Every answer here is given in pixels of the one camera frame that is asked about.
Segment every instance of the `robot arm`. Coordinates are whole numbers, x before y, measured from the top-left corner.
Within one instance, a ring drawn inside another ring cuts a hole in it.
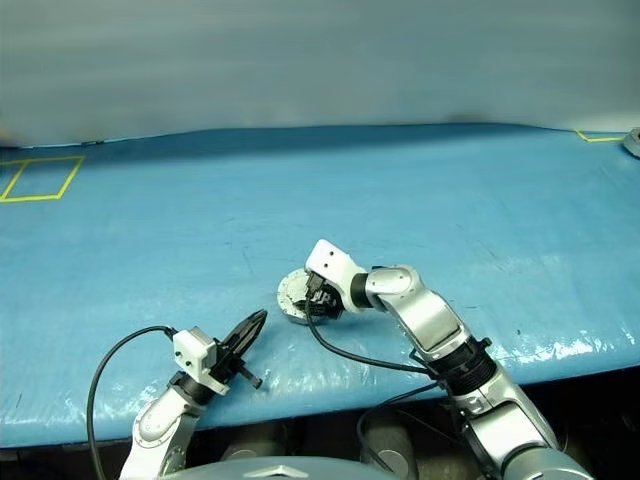
[[[324,288],[329,295],[337,292],[349,312],[375,308],[397,319],[414,346],[414,358],[447,388],[463,419],[461,433],[487,473],[505,479],[543,478],[536,475],[545,472],[568,476],[544,478],[591,478],[557,451],[558,441],[547,421],[487,354],[490,341],[474,338],[415,269],[396,265],[366,272],[349,255],[320,240],[305,270],[307,298],[326,297]]]
[[[183,370],[137,415],[131,452],[120,478],[157,478],[183,469],[196,423],[213,396],[225,395],[227,383],[237,373],[255,388],[260,387],[261,380],[245,368],[242,355],[255,341],[266,317],[265,310],[253,313],[223,341],[198,327],[174,335],[174,359]]]

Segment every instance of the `black cable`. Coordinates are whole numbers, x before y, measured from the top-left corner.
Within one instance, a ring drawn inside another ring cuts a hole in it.
[[[374,367],[388,368],[390,370],[401,370],[403,372],[422,373],[424,375],[429,375],[431,373],[429,372],[429,370],[422,367],[414,367],[412,365],[403,365],[401,363],[385,362],[383,360],[376,360],[374,358],[361,357],[360,355],[347,352],[346,350],[342,350],[335,345],[330,344],[322,337],[322,335],[320,335],[318,328],[313,323],[313,319],[311,318],[310,302],[311,298],[307,296],[307,299],[304,303],[304,311],[307,317],[307,323],[309,324],[309,329],[311,330],[311,333],[316,338],[318,343],[330,352],[335,353],[336,355],[340,355],[341,357],[348,358],[349,360],[353,360],[354,362],[364,363],[367,365],[372,365]]]
[[[89,442],[89,450],[91,451],[91,461],[93,462],[93,468],[96,472],[96,476],[98,480],[106,480],[107,477],[104,474],[104,470],[102,468],[102,462],[100,461],[100,453],[98,452],[98,446],[96,445],[96,437],[95,432],[93,430],[93,404],[96,398],[96,390],[98,388],[98,381],[100,380],[100,375],[102,375],[102,371],[104,367],[107,366],[111,357],[122,347],[125,343],[133,340],[136,337],[144,335],[149,332],[163,332],[167,337],[173,338],[173,335],[176,330],[172,327],[165,327],[162,325],[155,325],[153,327],[147,327],[138,330],[137,332],[133,332],[131,335],[127,335],[118,343],[116,343],[111,350],[104,356],[98,368],[96,369],[96,373],[93,374],[93,379],[91,380],[91,387],[89,388],[89,397],[87,398],[87,440]]]
[[[462,442],[460,442],[459,440],[453,438],[451,435],[448,435],[446,433],[444,433],[442,430],[440,430],[439,428],[434,427],[433,425],[431,425],[428,422],[425,422],[424,420],[422,420],[421,418],[416,417],[415,415],[413,415],[412,413],[406,412],[404,410],[396,410],[397,413],[400,413],[402,415],[404,415],[407,418],[410,418],[411,420],[413,420],[416,423],[419,423],[420,425],[422,425],[423,427],[431,430],[433,433],[437,433],[438,435],[440,435],[442,438],[446,438],[447,440],[449,440],[451,443],[454,443],[456,445],[461,445]]]
[[[367,451],[367,453],[371,456],[371,458],[373,458],[385,470],[393,472],[393,470],[387,464],[387,462],[385,462],[384,460],[382,460],[382,458],[380,458],[380,456],[373,450],[373,448],[371,448],[371,445],[369,445],[369,442],[367,442],[367,439],[364,437],[364,432],[362,431],[362,426],[364,425],[365,420],[375,410],[378,410],[380,408],[384,408],[387,405],[391,405],[392,403],[400,402],[400,401],[404,400],[405,398],[409,398],[409,397],[412,397],[414,395],[418,395],[419,393],[426,392],[427,390],[431,390],[432,388],[435,388],[437,386],[438,386],[437,383],[431,383],[431,384],[426,385],[424,387],[420,387],[420,388],[416,388],[415,390],[411,390],[410,392],[406,392],[406,393],[402,393],[400,395],[396,395],[395,397],[392,397],[392,398],[390,398],[388,400],[385,400],[384,402],[376,405],[375,407],[370,408],[369,410],[364,412],[360,416],[360,418],[358,419],[358,423],[356,424],[356,433],[358,435],[358,441],[360,442],[360,445],[362,445],[362,448],[364,448]]]

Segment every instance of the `gray wall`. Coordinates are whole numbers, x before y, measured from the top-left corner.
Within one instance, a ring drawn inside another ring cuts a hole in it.
[[[639,0],[0,0],[0,137],[640,124]]]

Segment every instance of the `blue table surface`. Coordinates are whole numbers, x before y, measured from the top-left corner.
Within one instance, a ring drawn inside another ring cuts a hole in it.
[[[640,162],[615,143],[500,125],[227,130],[1,160],[65,155],[86,160],[60,200],[0,203],[2,447],[85,441],[92,374],[133,330],[224,337],[262,307],[246,359],[263,387],[237,379],[200,427],[364,407],[422,385],[330,354],[280,312],[278,283],[319,238],[364,266],[415,266],[518,382],[640,363]],[[56,165],[38,168],[53,178]],[[16,189],[44,178],[27,173]],[[383,314],[323,329],[408,361]],[[160,334],[123,348],[98,389],[98,438],[128,436],[175,371]]]

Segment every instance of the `round metal disc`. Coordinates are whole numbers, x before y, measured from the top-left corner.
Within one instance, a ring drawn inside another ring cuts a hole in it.
[[[305,314],[296,308],[294,303],[304,299],[308,279],[309,275],[304,271],[304,268],[299,268],[284,277],[278,285],[278,305],[289,316],[289,320],[302,325],[307,324]]]

